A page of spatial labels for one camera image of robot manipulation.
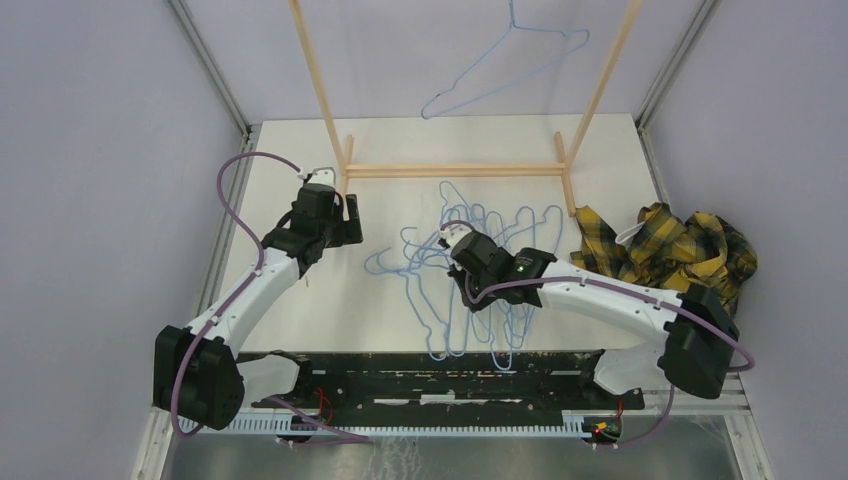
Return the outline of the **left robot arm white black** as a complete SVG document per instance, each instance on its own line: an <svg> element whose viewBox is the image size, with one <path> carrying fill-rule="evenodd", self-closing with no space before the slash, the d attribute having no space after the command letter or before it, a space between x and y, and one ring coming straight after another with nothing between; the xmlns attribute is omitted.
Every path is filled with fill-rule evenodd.
<svg viewBox="0 0 848 480"><path fill-rule="evenodd" d="M303 278L325 250L363 240L358 198L306 183L292 208L260 242L240 283L185 327L164 327L155 340L153 403L196 430L226 428L242 407L295 389L300 361L269 353L238 359L270 307Z"/></svg>

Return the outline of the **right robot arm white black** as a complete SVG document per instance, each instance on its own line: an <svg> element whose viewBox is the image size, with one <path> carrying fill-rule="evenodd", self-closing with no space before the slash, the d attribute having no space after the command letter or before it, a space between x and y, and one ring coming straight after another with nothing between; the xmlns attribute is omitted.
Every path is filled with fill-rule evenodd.
<svg viewBox="0 0 848 480"><path fill-rule="evenodd" d="M592 356L584 373L604 391L623 395L670 385L707 400L721 395L740 349L739 330L712 289L639 286L530 247L511 254L461 224L443 227L438 243L472 312L504 301L575 312L640 336L640 345Z"/></svg>

